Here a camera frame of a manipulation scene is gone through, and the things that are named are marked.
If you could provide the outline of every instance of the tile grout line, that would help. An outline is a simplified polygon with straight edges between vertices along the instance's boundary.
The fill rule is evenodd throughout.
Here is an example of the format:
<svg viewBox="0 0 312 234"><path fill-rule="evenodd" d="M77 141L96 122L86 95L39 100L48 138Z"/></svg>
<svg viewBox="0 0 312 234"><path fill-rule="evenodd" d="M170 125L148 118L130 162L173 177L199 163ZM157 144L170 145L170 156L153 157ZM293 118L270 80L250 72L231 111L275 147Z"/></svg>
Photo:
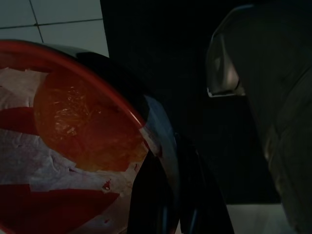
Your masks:
<svg viewBox="0 0 312 234"><path fill-rule="evenodd" d="M44 42L43 42L43 38L42 38L41 31L40 31L40 28L39 28L39 26L38 26L37 17L36 17L36 14L35 14L35 11L34 11L34 8L33 8L33 4L32 4L32 2L31 2L31 0L29 0L29 3L30 3L31 10L33 11L33 14L34 14L34 17L35 17L36 26L37 26L37 28L38 28L38 31L39 31L39 34L40 34L41 41L42 41L42 43L44 43Z"/></svg>
<svg viewBox="0 0 312 234"><path fill-rule="evenodd" d="M0 29L39 27L39 26L49 26L49 25L66 24L66 23L91 22L91 21L98 21L98 20L103 20L103 18L100 18L100 19L76 20L76 21L66 21L66 22L56 22L56 23L42 23L42 24L35 23L35 24L29 24L29 25L0 27Z"/></svg>

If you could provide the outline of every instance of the dark background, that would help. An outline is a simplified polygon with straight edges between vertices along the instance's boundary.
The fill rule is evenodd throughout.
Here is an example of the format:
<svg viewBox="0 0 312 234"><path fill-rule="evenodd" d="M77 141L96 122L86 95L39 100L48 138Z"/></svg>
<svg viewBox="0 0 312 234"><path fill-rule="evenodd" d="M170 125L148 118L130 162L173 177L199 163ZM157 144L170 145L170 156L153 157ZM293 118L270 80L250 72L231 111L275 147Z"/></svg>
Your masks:
<svg viewBox="0 0 312 234"><path fill-rule="evenodd" d="M102 0L101 6L110 58L141 80L174 130L194 142L226 202L277 203L247 99L206 92L211 35L231 9L246 3Z"/></svg>

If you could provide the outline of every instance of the white tile wall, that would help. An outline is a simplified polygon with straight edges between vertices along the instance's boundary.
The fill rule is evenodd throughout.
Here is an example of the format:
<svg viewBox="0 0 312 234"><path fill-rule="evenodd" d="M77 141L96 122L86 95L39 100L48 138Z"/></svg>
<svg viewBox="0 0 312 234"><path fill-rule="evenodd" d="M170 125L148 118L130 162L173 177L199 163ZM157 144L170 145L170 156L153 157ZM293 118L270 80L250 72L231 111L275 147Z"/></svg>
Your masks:
<svg viewBox="0 0 312 234"><path fill-rule="evenodd" d="M99 0L31 0L39 24L102 18Z"/></svg>
<svg viewBox="0 0 312 234"><path fill-rule="evenodd" d="M19 27L36 19L38 27ZM43 41L108 56L100 0L0 0L0 39Z"/></svg>

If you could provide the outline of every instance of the white floor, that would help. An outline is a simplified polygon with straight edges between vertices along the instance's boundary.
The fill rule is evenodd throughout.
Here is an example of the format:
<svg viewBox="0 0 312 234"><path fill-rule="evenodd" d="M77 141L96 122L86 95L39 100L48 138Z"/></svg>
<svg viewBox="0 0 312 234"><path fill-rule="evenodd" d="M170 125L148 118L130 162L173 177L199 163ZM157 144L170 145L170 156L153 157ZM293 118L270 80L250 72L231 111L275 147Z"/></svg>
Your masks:
<svg viewBox="0 0 312 234"><path fill-rule="evenodd" d="M108 56L99 0L1 0L0 39L74 46Z"/></svg>

